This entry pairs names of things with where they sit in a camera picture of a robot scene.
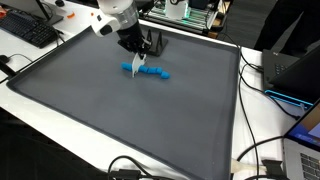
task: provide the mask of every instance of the gray tray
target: gray tray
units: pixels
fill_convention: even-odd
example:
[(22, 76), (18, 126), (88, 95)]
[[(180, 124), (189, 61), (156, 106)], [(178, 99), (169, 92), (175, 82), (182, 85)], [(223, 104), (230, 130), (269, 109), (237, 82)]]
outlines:
[(191, 179), (226, 180), (239, 50), (162, 33), (169, 43), (147, 66), (162, 67), (168, 80), (132, 78), (120, 64), (134, 54), (117, 45), (117, 34), (99, 38), (88, 28), (7, 85)]

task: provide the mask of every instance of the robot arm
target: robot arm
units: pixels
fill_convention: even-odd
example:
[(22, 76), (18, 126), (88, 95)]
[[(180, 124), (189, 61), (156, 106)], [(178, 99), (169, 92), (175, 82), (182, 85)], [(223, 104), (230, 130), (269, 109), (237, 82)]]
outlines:
[(98, 0), (98, 3), (100, 9), (91, 22), (94, 32), (100, 37), (117, 32), (120, 37), (118, 43), (144, 59), (151, 42), (142, 35), (133, 0)]

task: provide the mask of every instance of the desk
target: desk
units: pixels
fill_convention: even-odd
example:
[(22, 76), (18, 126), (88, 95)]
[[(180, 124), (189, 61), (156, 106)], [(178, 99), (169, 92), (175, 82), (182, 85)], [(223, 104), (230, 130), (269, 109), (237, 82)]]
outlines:
[[(47, 0), (47, 2), (53, 3), (54, 0)], [(65, 17), (64, 13), (71, 10), (75, 12), (76, 16), (74, 19), (65, 18), (62, 22), (59, 22), (54, 26), (63, 31), (66, 34), (65, 38), (68, 39), (89, 26), (89, 15), (94, 9), (70, 2), (65, 3), (66, 6), (59, 10), (58, 14)], [(144, 25), (168, 31), (175, 31), (206, 41), (223, 43), (207, 37), (186, 33), (150, 22), (140, 22)], [(6, 55), (21, 53), (36, 60), (38, 57), (55, 48), (55, 43), (53, 43), (44, 49), (37, 49), (3, 31), (0, 31), (0, 36), (1, 39), (3, 39), (3, 37), (6, 39), (6, 41), (2, 41), (5, 43), (0, 44), (0, 52), (5, 52)], [(249, 62), (254, 64), (261, 63), (260, 52), (243, 48), (243, 54)], [(20, 57), (14, 57), (9, 63), (9, 66), (14, 70), (17, 70), (27, 64), (28, 61)], [(5, 75), (0, 74), (0, 78), (5, 78)], [(247, 68), (244, 72), (244, 78), (249, 84), (261, 88), (261, 75), (254, 70)], [(253, 92), (251, 89), (245, 87), (245, 85), (243, 85), (241, 89), (244, 106), (246, 107), (249, 121), (257, 141), (283, 135), (294, 124), (293, 119), (286, 116), (275, 104), (261, 96), (259, 93)], [(6, 87), (5, 83), (0, 84), (0, 94), (0, 106), (3, 109), (99, 169), (106, 170), (115, 157), (119, 155), (128, 155), (143, 163), (153, 175), (163, 175), (176, 179), (184, 178), (183, 175), (178, 174), (171, 168), (149, 156), (88, 128), (69, 117), (63, 116), (58, 112), (12, 92)], [(300, 111), (299, 108), (290, 105), (284, 105), (284, 108), (295, 114)], [(251, 144), (252, 139), (238, 100), (234, 121), (232, 157), (236, 158)], [(258, 148), (258, 151), (260, 158), (282, 160), (282, 146), (280, 141), (262, 145)], [(243, 162), (256, 164), (254, 152), (252, 151), (245, 156)], [(133, 168), (134, 166), (126, 160), (121, 160), (115, 164), (115, 167)], [(255, 171), (243, 171), (237, 173), (234, 179), (245, 179), (252, 175), (255, 175)]]

